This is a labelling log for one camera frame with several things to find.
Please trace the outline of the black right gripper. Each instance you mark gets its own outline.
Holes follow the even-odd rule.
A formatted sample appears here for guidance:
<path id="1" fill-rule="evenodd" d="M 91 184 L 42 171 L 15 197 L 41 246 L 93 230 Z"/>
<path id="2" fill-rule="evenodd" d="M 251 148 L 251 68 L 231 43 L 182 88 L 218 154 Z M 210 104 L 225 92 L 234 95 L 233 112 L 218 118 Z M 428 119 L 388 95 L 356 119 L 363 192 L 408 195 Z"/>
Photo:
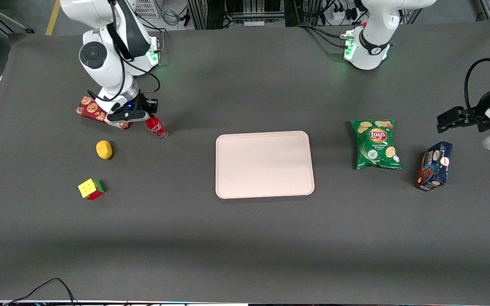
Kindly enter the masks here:
<path id="1" fill-rule="evenodd" d="M 155 116 L 158 110 L 157 99 L 147 99 L 143 93 L 139 93 L 131 101 L 131 119 L 139 119 L 140 122 L 144 122 Z"/>

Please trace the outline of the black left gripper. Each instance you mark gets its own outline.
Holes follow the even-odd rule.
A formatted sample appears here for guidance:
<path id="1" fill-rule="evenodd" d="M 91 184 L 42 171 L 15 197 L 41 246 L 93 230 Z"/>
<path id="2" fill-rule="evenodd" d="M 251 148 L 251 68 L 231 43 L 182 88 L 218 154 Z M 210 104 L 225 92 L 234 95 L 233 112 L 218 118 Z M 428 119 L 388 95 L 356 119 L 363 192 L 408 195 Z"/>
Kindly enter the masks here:
<path id="1" fill-rule="evenodd" d="M 464 93 L 464 107 L 453 107 L 437 116 L 437 133 L 444 133 L 452 128 L 466 128 L 476 125 L 479 132 L 490 130 L 490 118 L 486 111 L 490 108 L 490 91 L 480 97 L 476 106 L 471 107 L 470 95 Z"/>

